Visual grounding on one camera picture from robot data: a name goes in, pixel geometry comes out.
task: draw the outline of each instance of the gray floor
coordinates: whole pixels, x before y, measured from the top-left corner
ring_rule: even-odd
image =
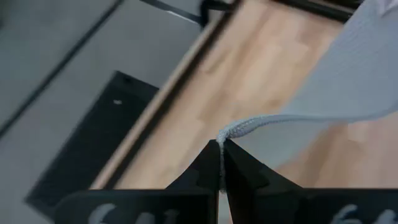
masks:
[[[21,23],[39,17],[39,13],[43,16],[41,6],[51,16],[17,28],[9,19],[0,30],[0,105],[7,107],[1,110],[0,121],[15,110],[110,4],[99,0],[95,4],[92,0],[19,2],[8,12]],[[63,4],[68,5],[69,14],[61,10],[66,7]],[[43,32],[34,26],[44,26]],[[113,72],[119,70],[161,87],[199,34],[197,24],[138,0],[127,0],[0,140],[0,222],[47,223],[23,199]]]
[[[199,16],[200,0],[159,0],[170,6],[182,9],[186,12]]]

